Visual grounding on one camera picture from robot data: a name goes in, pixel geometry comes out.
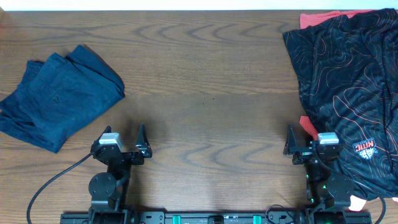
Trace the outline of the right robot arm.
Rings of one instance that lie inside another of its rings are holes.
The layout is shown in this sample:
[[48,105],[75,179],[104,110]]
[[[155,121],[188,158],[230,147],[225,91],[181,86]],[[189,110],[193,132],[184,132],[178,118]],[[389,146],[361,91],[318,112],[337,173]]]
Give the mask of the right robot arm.
[[290,124],[283,154],[306,172],[307,200],[312,204],[292,216],[293,223],[346,223],[344,212],[351,205],[354,183],[330,168],[343,146],[335,133],[317,134],[309,141]]

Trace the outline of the red shirt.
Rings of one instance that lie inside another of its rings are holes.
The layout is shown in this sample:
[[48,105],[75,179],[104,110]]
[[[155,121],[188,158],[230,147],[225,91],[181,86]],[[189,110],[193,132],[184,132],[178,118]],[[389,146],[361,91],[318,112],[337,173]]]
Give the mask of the red shirt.
[[[319,25],[322,22],[325,22],[329,19],[332,19],[334,17],[338,16],[347,16],[348,18],[352,18],[353,16],[365,12],[370,12],[371,9],[368,10],[352,10],[352,11],[330,11],[326,12],[323,14],[304,14],[301,13],[299,22],[300,22],[300,28],[305,29],[310,26],[315,26]],[[310,121],[310,118],[308,116],[301,116],[299,119],[299,123],[301,127],[313,138],[313,140],[318,139],[318,131]]]

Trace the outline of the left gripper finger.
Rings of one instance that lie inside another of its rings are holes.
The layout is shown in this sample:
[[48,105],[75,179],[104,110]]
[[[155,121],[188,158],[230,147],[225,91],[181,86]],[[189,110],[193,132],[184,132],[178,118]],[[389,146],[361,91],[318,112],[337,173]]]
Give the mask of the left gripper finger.
[[103,131],[103,134],[106,134],[106,133],[111,133],[111,126],[107,126],[105,128],[105,130]]
[[152,157],[152,148],[149,144],[146,135],[146,127],[144,124],[141,124],[139,127],[139,132],[137,135],[136,147],[138,148],[139,152],[142,154],[144,158],[151,158]]

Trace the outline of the folded dark blue garment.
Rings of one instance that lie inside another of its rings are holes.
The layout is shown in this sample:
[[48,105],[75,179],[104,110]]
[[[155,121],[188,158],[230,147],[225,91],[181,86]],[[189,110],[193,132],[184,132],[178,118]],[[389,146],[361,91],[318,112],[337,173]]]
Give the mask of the folded dark blue garment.
[[84,45],[27,61],[16,90],[1,101],[1,131],[57,153],[67,139],[124,98],[124,83]]

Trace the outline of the light pink shirt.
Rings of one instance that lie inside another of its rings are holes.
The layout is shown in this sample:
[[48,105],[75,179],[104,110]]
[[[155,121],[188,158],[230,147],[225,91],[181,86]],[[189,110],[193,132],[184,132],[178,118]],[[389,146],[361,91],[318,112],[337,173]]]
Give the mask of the light pink shirt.
[[363,209],[365,206],[367,200],[361,199],[359,197],[356,197],[354,195],[350,196],[350,206],[348,207],[348,210],[353,211],[353,212],[359,212]]

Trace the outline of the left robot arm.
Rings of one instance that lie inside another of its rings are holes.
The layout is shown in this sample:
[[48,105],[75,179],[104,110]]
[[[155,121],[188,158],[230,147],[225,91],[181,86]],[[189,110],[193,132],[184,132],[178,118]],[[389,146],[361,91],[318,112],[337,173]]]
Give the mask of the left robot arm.
[[91,145],[93,158],[107,165],[107,171],[96,174],[89,183],[91,195],[89,223],[139,223],[139,215],[126,205],[131,167],[144,164],[152,157],[152,148],[143,124],[139,127],[134,152],[122,152],[119,133],[107,126]]

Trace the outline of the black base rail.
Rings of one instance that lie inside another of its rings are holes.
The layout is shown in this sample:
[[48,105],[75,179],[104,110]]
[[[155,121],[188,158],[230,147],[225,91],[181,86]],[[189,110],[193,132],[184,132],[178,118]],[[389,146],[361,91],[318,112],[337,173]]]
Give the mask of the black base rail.
[[89,212],[64,213],[61,224],[370,224],[368,212],[272,209],[264,213]]

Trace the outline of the black orange-patterned jersey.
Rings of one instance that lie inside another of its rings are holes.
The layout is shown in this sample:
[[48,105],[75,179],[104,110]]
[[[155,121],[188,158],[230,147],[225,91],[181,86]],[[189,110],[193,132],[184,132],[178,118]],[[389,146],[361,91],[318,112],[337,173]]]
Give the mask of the black orange-patterned jersey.
[[331,168],[355,196],[397,196],[397,11],[381,9],[283,33],[302,106],[343,145]]

